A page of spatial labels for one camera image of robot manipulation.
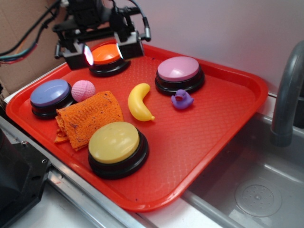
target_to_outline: pink ball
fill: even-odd
[[[75,82],[71,93],[74,100],[81,102],[95,94],[95,86],[90,81],[80,80]]]

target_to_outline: metal sink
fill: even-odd
[[[292,144],[270,143],[271,119],[256,114],[184,193],[223,227],[302,228],[304,131]]]

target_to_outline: red tray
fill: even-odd
[[[181,55],[148,45],[144,49],[146,56],[132,60],[127,70],[111,77],[94,77],[88,69],[71,71],[64,64],[18,93],[6,108],[12,120],[68,167],[113,202],[135,212],[151,211],[177,199],[264,103],[268,92],[255,75],[197,59],[206,75],[205,84],[191,94],[193,105],[178,111],[169,96],[157,92],[154,79],[162,61]],[[33,115],[30,95],[40,84],[58,78],[71,85],[89,80],[97,91],[114,94],[124,120],[148,140],[150,154],[142,168],[123,179],[103,180],[92,172],[87,148],[75,152],[68,142],[54,144],[57,123]],[[129,112],[128,95],[139,83],[151,85],[144,103],[154,121],[137,121]]]

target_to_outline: rubber duck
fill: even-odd
[[[188,92],[183,89],[176,91],[175,95],[171,97],[174,107],[178,109],[188,108],[194,101]]]

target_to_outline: orange cloth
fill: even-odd
[[[92,135],[102,126],[124,121],[122,110],[110,91],[57,109],[56,120],[59,126],[55,143],[70,141],[76,151],[87,146]]]

